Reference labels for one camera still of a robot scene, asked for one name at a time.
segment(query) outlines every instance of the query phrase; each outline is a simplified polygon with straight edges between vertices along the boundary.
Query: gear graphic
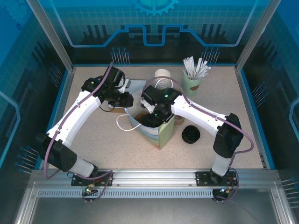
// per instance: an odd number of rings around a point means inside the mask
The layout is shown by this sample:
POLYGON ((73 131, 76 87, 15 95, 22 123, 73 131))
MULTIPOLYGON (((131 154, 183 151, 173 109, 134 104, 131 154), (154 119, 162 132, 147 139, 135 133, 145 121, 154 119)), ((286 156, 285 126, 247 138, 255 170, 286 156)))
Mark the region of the gear graphic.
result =
POLYGON ((174 9, 174 4, 178 0, 132 0, 135 9, 139 9, 141 13, 146 13, 147 16, 157 14, 162 15, 168 13, 169 9, 174 9))
POLYGON ((26 18, 27 3, 25 0, 0 0, 0 6, 5 6, 17 23, 21 23, 26 18))

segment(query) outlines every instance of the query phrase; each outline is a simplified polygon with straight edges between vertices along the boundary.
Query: black cup lid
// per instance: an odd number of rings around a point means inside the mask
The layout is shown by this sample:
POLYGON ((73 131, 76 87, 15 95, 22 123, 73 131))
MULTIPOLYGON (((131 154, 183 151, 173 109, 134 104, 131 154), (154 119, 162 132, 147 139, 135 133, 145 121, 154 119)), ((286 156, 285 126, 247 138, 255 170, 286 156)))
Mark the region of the black cup lid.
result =
POLYGON ((197 127, 189 125, 183 130, 182 138, 184 142, 193 144, 200 138, 200 132, 197 127))

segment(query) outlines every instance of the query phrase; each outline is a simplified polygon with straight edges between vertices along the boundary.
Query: green cup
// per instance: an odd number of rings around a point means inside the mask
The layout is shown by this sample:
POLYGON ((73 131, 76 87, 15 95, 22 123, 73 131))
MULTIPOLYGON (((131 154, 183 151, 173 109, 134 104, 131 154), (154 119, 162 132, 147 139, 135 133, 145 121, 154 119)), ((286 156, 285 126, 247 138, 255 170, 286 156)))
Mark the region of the green cup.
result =
POLYGON ((194 97, 198 91, 201 79, 190 80, 184 75, 183 90, 187 97, 194 97))

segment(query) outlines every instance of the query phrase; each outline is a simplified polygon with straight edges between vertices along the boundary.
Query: speckled countertop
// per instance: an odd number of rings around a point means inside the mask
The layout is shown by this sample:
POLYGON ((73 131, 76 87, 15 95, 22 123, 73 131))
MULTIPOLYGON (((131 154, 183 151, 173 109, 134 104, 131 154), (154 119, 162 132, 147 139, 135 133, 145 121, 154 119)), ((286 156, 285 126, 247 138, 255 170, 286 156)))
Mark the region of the speckled countertop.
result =
MULTIPOLYGON (((160 68, 167 69, 171 77, 181 81, 183 67, 120 67, 127 78, 147 80, 160 68)), ((106 67, 76 69, 65 111, 77 98, 84 81, 104 74, 105 70, 106 67)), ((191 99, 215 112, 227 115, 235 113, 242 129, 254 137, 233 67, 212 67, 200 84, 198 94, 191 99)), ((116 125, 116 117, 119 115, 100 109, 94 111, 77 133, 70 148, 99 168, 211 168, 215 156, 214 139, 200 126, 185 119, 182 125, 175 126, 174 135, 166 146, 158 150, 136 130, 124 132, 119 129, 116 125), (201 132, 201 137, 195 144, 189 145, 182 140, 181 133, 187 125, 195 125, 201 132)), ((123 128, 131 128, 128 118, 122 117, 119 122, 123 128)), ((249 146, 249 141, 244 138, 237 150, 244 150, 249 146)), ((238 154, 233 167, 262 168, 257 148, 246 154, 238 154)))

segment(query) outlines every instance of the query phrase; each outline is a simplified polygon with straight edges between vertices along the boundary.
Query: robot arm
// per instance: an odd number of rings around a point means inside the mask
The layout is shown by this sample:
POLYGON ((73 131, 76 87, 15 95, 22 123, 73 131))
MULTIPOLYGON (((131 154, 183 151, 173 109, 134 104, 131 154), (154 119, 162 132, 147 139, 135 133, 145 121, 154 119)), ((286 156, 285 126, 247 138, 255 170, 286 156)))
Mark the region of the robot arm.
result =
MULTIPOLYGON (((209 114, 227 120, 241 128, 236 115, 231 113, 229 116, 226 116, 215 113, 191 100, 189 100, 189 102, 209 114)), ((191 120, 211 133, 211 135, 215 137, 213 148, 216 152, 211 176, 216 175, 217 177, 222 177, 227 173, 233 153, 240 145, 243 134, 222 121, 212 118, 194 107, 189 106, 189 103, 185 97, 182 96, 182 93, 172 88, 169 88, 161 95, 153 86, 148 86, 142 93, 141 104, 149 111, 149 115, 146 117, 148 124, 153 123, 159 126, 163 122, 168 121, 171 116, 175 114, 191 120)))
MULTIPOLYGON (((76 101, 61 120, 52 127, 47 134, 37 135, 36 140, 39 143, 39 151, 42 159, 45 158, 47 147, 54 137, 55 132, 58 130, 62 120, 75 106, 78 106, 78 103, 82 99, 86 98, 96 89, 102 78, 103 77, 97 77, 86 80, 81 87, 82 91, 79 93, 76 101)), ((125 78, 124 73, 117 68, 111 67, 105 82, 99 90, 68 115, 69 117, 65 121, 63 127, 59 130, 51 147, 48 162, 64 172, 73 172, 84 177, 90 177, 93 171, 97 170, 97 167, 79 158, 76 153, 69 149, 69 147, 81 126, 104 100, 114 106, 130 107, 133 105, 132 95, 125 92, 125 89, 128 88, 129 85, 130 81, 125 78)))

